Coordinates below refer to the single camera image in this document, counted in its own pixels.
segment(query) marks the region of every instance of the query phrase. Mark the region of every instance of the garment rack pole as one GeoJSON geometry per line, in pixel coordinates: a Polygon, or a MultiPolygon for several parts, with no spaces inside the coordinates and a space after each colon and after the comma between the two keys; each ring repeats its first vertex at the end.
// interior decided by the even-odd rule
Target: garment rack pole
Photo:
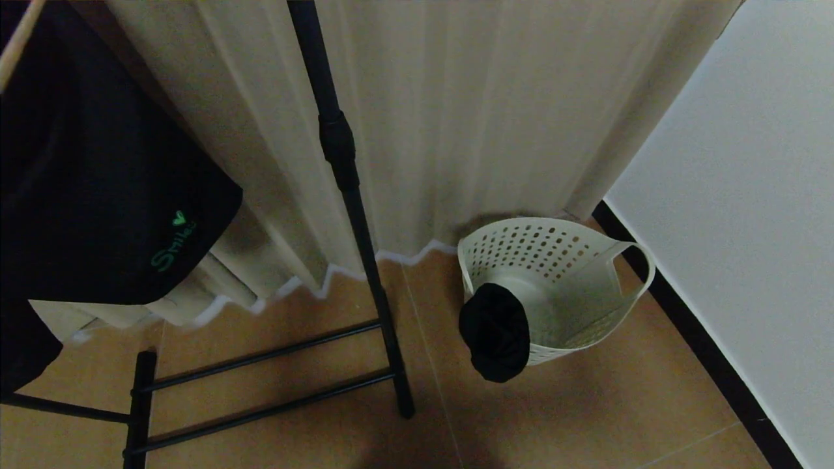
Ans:
{"type": "Polygon", "coordinates": [[[297,344],[267,350],[253,356],[240,357],[208,368],[157,381],[154,380],[157,361],[156,352],[151,350],[140,352],[136,359],[129,414],[105,411],[92,407],[75,406],[73,404],[24,396],[17,393],[0,396],[0,402],[10,406],[127,424],[127,444],[122,453],[124,469],[144,468],[145,456],[149,451],[176,445],[201,436],[211,435],[218,431],[228,430],[229,428],[244,425],[251,421],[257,421],[281,412],[292,411],[301,406],[313,404],[329,397],[339,396],[345,392],[357,390],[381,381],[392,380],[394,382],[394,392],[396,393],[397,407],[399,408],[400,415],[404,418],[411,418],[414,415],[414,400],[411,396],[408,378],[405,374],[405,365],[394,330],[394,319],[391,314],[388,297],[385,294],[385,289],[379,277],[379,270],[376,266],[374,245],[371,241],[362,196],[359,192],[359,172],[356,169],[355,163],[356,149],[354,137],[350,131],[347,118],[341,109],[339,109],[339,100],[336,97],[336,89],[330,73],[330,66],[327,60],[327,52],[324,48],[324,38],[322,36],[315,3],[313,1],[289,0],[287,4],[289,14],[293,20],[295,35],[299,40],[299,47],[304,58],[304,66],[307,69],[310,87],[313,89],[316,107],[319,110],[319,139],[324,152],[324,158],[330,163],[336,185],[342,194],[344,207],[348,213],[351,229],[354,232],[356,245],[359,248],[359,256],[362,259],[362,266],[368,277],[368,284],[371,295],[374,298],[374,305],[379,319],[354,325],[346,330],[331,332],[327,335],[297,344]],[[352,381],[343,383],[340,386],[319,391],[295,401],[252,411],[242,416],[228,416],[221,419],[221,421],[215,421],[207,425],[189,428],[183,432],[177,432],[173,436],[152,438],[148,435],[151,399],[154,391],[206,376],[216,375],[239,368],[240,366],[252,365],[253,363],[277,356],[284,356],[295,351],[304,350],[315,345],[325,344],[333,340],[374,329],[382,330],[385,353],[388,356],[389,363],[387,369],[376,371],[368,376],[354,378],[352,381]]]}

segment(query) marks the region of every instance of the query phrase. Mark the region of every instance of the black cloth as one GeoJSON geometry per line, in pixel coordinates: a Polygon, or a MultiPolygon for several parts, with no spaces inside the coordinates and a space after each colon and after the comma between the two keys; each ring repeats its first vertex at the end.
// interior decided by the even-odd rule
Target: black cloth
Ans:
{"type": "Polygon", "coordinates": [[[530,325],[524,306],[503,286],[485,283],[460,310],[458,327],[472,366],[498,383],[514,378],[530,357],[530,325]]]}
{"type": "MultiPolygon", "coordinates": [[[[4,48],[27,5],[0,2],[4,48]]],[[[43,7],[3,91],[0,149],[3,392],[60,351],[27,300],[158,300],[242,199],[64,2],[43,7]]]]}

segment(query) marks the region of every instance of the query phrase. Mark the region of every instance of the black baseboard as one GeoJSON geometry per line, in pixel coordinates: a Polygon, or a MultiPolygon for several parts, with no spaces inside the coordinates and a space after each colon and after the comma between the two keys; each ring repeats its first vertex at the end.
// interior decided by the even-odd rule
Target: black baseboard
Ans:
{"type": "MultiPolygon", "coordinates": [[[[605,202],[600,202],[596,206],[593,216],[611,238],[634,241],[634,237],[605,202]]],[[[640,251],[627,250],[623,253],[623,257],[640,278],[645,280],[648,266],[640,251]]],[[[776,430],[773,422],[767,418],[756,398],[750,393],[750,389],[738,376],[736,369],[730,365],[718,349],[718,345],[707,334],[704,326],[692,314],[692,310],[683,302],[659,270],[655,273],[655,280],[651,283],[649,292],[701,361],[706,372],[710,374],[718,389],[730,403],[730,407],[736,412],[771,467],[773,469],[801,469],[802,466],[793,451],[776,430]]]]}

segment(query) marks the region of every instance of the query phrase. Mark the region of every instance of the perforated basket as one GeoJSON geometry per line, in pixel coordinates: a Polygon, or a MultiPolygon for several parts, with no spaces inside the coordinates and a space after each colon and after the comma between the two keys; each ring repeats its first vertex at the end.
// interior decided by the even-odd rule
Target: perforated basket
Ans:
{"type": "Polygon", "coordinates": [[[459,242],[458,259],[467,295],[490,282],[511,291],[524,306],[530,323],[528,366],[605,339],[655,277],[655,263],[642,246],[561,219],[488,224],[459,242]],[[623,294],[613,261],[631,246],[646,256],[649,275],[640,289],[623,294]]]}

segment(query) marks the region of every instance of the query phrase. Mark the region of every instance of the beige curtain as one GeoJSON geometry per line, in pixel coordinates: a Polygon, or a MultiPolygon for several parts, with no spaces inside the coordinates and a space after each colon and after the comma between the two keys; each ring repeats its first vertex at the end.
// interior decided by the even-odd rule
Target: beige curtain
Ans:
{"type": "MultiPolygon", "coordinates": [[[[414,256],[511,214],[588,217],[738,3],[318,2],[377,248],[414,256]]],[[[216,295],[249,306],[288,281],[320,289],[329,265],[359,273],[285,2],[108,5],[244,207],[168,298],[73,308],[183,324],[216,295]]]]}

